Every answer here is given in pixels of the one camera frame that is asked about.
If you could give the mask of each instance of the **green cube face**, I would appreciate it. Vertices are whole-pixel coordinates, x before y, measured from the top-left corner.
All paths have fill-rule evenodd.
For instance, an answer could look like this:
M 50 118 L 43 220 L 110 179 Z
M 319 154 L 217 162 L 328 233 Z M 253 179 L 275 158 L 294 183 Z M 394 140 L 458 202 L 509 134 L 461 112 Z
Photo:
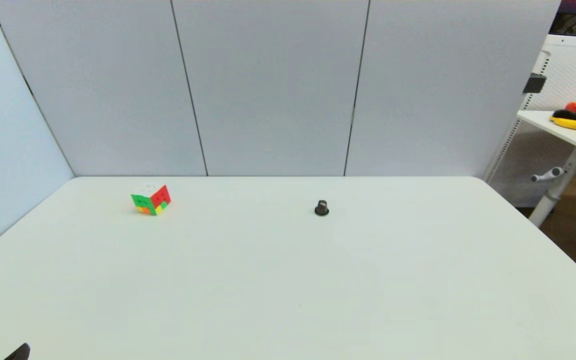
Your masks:
M 132 202 L 134 203 L 135 207 L 139 208 L 148 208 L 151 212 L 155 212 L 155 206 L 151 198 L 146 196 L 141 196 L 140 194 L 131 194 Z

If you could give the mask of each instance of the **desk leg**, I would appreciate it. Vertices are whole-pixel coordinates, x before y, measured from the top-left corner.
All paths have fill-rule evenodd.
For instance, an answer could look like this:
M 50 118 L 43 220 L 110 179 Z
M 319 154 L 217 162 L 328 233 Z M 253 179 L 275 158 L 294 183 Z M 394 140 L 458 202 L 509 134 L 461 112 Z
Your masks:
M 570 154 L 570 157 L 566 160 L 566 164 L 563 166 L 564 170 L 566 171 L 562 176 L 555 179 L 555 182 L 552 183 L 549 189 L 546 190 L 546 193 L 543 194 L 541 200 L 537 204 L 537 207 L 534 208 L 532 214 L 528 220 L 533 223 L 537 228 L 539 228 L 548 214 L 551 213 L 551 210 L 557 205 L 557 202 L 560 200 L 560 196 L 566 187 L 575 176 L 576 173 L 576 147 L 574 148 L 573 152 Z

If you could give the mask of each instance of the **white desk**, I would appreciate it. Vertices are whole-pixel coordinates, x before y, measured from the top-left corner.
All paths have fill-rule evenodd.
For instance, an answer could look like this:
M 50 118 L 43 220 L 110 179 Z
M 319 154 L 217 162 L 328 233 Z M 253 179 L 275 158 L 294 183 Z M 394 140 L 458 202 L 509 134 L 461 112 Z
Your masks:
M 155 179 L 160 216 L 80 177 L 0 237 L 0 360 L 576 359 L 576 265 L 480 180 Z
M 519 111 L 517 112 L 517 117 L 531 125 L 542 129 L 563 141 L 570 143 L 574 146 L 573 152 L 570 157 L 566 160 L 565 164 L 562 164 L 562 168 L 566 171 L 565 174 L 554 180 L 551 187 L 542 196 L 541 200 L 537 204 L 537 207 L 530 214 L 530 221 L 535 226 L 539 227 L 544 223 L 548 214 L 557 205 L 566 187 L 574 178 L 576 173 L 576 130 L 567 129 L 565 127 L 559 126 L 550 120 L 552 111 Z

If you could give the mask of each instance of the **white pegboard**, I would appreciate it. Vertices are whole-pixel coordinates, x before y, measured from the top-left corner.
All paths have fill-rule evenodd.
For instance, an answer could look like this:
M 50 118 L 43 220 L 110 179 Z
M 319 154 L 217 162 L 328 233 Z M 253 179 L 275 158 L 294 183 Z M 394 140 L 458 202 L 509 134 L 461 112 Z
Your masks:
M 535 68 L 546 84 L 526 98 L 523 110 L 557 110 L 576 101 L 576 37 L 548 35 Z
M 521 110 L 554 111 L 576 101 L 576 37 L 548 35 L 533 73 L 547 77 L 541 93 L 526 95 Z M 534 207 L 551 182 L 531 182 L 561 166 L 573 146 L 517 119 L 497 150 L 484 179 L 515 207 Z

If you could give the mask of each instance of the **rubik's cube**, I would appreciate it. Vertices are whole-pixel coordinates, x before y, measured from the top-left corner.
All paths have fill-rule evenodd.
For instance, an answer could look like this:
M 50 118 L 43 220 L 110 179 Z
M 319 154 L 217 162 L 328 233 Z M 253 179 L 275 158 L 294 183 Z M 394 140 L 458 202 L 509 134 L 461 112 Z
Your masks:
M 166 185 L 143 185 L 133 192 L 130 196 L 140 213 L 159 215 L 170 204 Z

